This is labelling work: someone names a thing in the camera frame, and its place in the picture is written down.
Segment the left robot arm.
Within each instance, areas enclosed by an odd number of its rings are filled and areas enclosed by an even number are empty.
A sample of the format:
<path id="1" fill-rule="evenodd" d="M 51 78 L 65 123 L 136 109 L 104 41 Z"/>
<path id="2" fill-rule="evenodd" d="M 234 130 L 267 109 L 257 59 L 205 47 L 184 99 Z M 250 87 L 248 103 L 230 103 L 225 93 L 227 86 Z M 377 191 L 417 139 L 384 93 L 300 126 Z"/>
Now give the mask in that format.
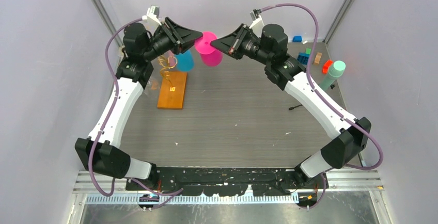
<path id="1" fill-rule="evenodd" d="M 110 68 L 114 87 L 95 127 L 86 138 L 78 138 L 75 150 L 84 168 L 116 179 L 136 178 L 146 190 L 158 185 L 154 163 L 132 158 L 120 149 L 129 115 L 153 73 L 153 60 L 171 51 L 186 52 L 202 32 L 180 26 L 170 18 L 159 22 L 151 33 L 134 20 L 118 29 L 123 33 L 124 56 L 116 69 Z"/>

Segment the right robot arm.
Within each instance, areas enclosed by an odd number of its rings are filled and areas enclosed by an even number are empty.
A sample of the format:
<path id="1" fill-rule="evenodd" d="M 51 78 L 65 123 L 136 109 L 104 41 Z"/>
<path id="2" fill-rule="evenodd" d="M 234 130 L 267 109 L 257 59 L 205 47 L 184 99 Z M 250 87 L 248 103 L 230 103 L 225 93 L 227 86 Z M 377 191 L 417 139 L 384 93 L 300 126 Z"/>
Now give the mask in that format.
<path id="1" fill-rule="evenodd" d="M 258 37 L 241 24 L 233 33 L 210 42 L 224 54 L 241 59 L 247 56 L 262 63 L 267 78 L 297 99 L 321 124 L 331 141 L 294 168 L 296 184 L 308 188 L 325 171 L 342 168 L 366 147 L 370 121 L 356 118 L 333 101 L 308 78 L 305 67 L 287 51 L 288 38 L 277 24 L 268 24 Z"/>

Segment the blue wine glass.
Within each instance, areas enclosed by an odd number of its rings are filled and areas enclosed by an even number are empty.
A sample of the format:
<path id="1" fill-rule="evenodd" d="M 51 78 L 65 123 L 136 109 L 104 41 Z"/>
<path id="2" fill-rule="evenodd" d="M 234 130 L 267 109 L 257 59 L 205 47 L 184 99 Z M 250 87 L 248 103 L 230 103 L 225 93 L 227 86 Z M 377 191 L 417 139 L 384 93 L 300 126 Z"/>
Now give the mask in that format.
<path id="1" fill-rule="evenodd" d="M 180 72 L 190 72 L 194 68 L 194 58 L 190 50 L 184 53 L 175 54 L 177 60 L 176 68 Z"/>

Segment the pink wine glass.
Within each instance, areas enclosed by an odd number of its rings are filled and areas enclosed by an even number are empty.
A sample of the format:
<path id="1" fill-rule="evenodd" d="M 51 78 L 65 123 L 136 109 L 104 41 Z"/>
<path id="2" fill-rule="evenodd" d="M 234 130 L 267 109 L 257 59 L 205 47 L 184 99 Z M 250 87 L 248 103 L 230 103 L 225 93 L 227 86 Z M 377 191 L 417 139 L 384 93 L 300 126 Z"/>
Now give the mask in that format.
<path id="1" fill-rule="evenodd" d="M 217 36 L 214 33 L 204 31 L 202 37 L 195 41 L 195 49 L 200 54 L 203 63 L 208 67 L 218 66 L 223 59 L 223 54 L 210 44 L 216 39 Z"/>

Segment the clear wine glass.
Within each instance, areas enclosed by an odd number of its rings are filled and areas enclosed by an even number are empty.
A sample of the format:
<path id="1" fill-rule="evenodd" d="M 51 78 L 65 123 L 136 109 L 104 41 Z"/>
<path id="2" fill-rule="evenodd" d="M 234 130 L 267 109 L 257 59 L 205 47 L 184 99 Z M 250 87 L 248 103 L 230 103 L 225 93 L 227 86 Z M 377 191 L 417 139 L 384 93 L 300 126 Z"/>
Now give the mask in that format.
<path id="1" fill-rule="evenodd" d="M 154 95 L 160 91 L 160 86 L 161 86 L 161 83 L 158 80 L 151 78 L 148 80 L 147 85 L 143 91 L 143 94 Z"/>

